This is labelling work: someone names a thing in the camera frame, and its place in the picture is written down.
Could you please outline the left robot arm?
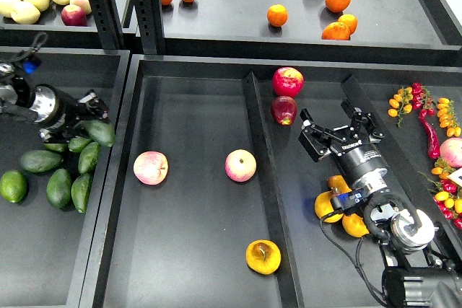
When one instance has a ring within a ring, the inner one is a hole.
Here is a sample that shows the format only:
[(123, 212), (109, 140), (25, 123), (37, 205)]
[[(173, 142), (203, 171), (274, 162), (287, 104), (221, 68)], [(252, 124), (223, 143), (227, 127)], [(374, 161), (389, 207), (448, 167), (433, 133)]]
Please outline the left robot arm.
[(32, 84), (41, 60), (37, 52), (48, 39), (39, 32), (32, 45), (1, 62), (1, 114), (34, 124), (45, 144), (67, 144), (81, 136), (111, 146), (115, 136), (108, 106), (94, 90), (77, 99), (49, 84)]

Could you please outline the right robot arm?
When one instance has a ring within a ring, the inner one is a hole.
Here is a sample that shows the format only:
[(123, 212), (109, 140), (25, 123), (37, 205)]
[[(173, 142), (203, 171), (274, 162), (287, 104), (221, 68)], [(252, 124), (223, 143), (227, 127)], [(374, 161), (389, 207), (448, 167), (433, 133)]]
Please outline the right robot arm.
[(341, 106), (351, 122), (335, 129), (316, 124), (307, 109), (300, 112), (300, 143), (314, 162), (332, 157), (346, 184), (329, 188), (331, 209), (321, 212), (319, 224), (353, 214), (362, 219), (384, 263), (382, 288), (365, 284), (384, 307), (460, 307), (461, 274), (431, 247), (438, 228), (384, 180), (388, 163), (376, 146), (384, 135), (375, 116), (348, 100)]

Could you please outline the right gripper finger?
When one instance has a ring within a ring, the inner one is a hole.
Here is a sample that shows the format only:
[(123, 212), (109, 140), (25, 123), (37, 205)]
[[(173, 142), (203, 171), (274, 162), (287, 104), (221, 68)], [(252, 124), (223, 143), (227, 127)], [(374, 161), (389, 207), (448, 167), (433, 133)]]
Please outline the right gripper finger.
[(347, 142), (347, 136), (341, 131), (335, 131), (317, 125), (306, 108), (300, 111), (302, 118), (302, 130), (299, 135), (299, 142), (314, 162), (331, 155), (333, 141), (340, 144)]
[(351, 121), (348, 127), (350, 139), (361, 140), (364, 143), (379, 143), (385, 138), (373, 113), (353, 106), (348, 99), (342, 100), (341, 107)]

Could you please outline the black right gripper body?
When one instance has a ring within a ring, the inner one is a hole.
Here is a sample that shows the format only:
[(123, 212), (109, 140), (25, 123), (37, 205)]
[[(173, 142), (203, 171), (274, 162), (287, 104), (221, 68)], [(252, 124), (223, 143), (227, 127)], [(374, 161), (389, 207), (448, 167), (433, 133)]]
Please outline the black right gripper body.
[(351, 144), (346, 149), (335, 156), (335, 161), (352, 190), (380, 191), (388, 188), (383, 177), (389, 166), (375, 144)]

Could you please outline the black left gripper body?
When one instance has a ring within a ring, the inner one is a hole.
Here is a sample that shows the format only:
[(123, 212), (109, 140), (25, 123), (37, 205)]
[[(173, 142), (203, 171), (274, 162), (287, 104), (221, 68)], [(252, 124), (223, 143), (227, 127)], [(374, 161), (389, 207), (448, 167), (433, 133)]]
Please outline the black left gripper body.
[(83, 103), (47, 84), (35, 88), (35, 99), (30, 109), (36, 113), (34, 123), (49, 131), (72, 129), (87, 115)]

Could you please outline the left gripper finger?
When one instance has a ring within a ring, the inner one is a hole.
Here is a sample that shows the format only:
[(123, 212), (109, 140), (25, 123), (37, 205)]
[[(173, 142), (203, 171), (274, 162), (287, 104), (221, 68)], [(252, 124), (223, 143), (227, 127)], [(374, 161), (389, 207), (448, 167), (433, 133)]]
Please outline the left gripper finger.
[(65, 126), (61, 128), (39, 127), (39, 135), (44, 144), (69, 143), (74, 137), (82, 134), (80, 126)]
[(85, 120), (101, 120), (106, 123), (109, 121), (109, 108), (94, 90), (89, 90), (78, 99), (78, 110)]

